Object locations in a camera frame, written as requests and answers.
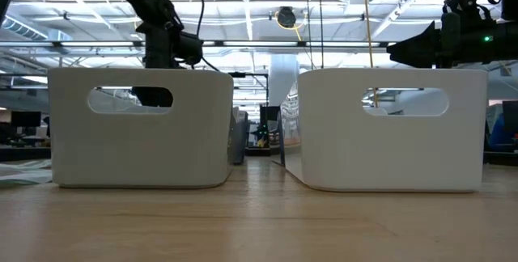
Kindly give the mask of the ceiling strut rail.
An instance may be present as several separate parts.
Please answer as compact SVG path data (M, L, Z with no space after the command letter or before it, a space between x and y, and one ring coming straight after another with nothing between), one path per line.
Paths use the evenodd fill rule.
M25 47L143 47L145 41L0 41L1 48ZM391 42L362 41L265 41L265 40L206 40L204 47L339 47L339 48L373 48L386 47Z

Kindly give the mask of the black monitor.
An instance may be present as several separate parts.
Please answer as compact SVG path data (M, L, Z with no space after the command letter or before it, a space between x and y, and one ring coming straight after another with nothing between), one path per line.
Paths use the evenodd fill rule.
M41 124L41 112L12 111L11 125L13 127L39 127Z
M503 101L504 128L518 133L518 100Z

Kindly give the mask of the white plastic bin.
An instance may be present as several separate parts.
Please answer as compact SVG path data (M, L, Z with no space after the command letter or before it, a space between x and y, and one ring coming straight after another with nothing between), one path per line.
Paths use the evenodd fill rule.
M488 74L345 68L298 77L299 137L287 170L333 192L475 192L482 183ZM370 88L416 89L401 116L362 105Z

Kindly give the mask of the white building column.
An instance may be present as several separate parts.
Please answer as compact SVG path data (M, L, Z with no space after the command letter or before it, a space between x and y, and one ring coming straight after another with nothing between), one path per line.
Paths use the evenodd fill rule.
M269 105L280 106L299 75L295 54L274 54L270 58Z

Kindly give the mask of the person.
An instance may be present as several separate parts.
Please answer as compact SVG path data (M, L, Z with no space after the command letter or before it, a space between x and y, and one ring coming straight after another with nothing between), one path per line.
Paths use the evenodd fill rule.
M493 151L503 151L503 146L507 144L508 135L504 125L504 115L497 117L489 137L489 146Z

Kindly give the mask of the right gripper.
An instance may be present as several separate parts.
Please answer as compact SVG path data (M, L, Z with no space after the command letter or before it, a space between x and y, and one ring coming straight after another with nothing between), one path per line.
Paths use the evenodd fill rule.
M414 68L431 68L439 48L440 68L518 60L518 22L462 18L452 12L441 20L440 30L432 21L422 33L390 44L386 48L390 59Z

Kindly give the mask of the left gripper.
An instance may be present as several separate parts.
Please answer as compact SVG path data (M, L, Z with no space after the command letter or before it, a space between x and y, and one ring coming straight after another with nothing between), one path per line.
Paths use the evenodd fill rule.
M177 69L179 66L172 59L171 43L168 33L162 28L142 22L136 32L143 33L145 39L145 57L142 59L146 69ZM143 106L171 107L171 92L161 87L133 87L132 91Z

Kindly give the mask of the grey plastic bin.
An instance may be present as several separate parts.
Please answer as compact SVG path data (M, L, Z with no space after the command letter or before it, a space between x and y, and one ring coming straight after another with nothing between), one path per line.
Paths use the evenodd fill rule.
M52 180L68 188L210 188L231 173L233 79L209 70L48 72ZM97 87L158 87L172 106L99 112Z

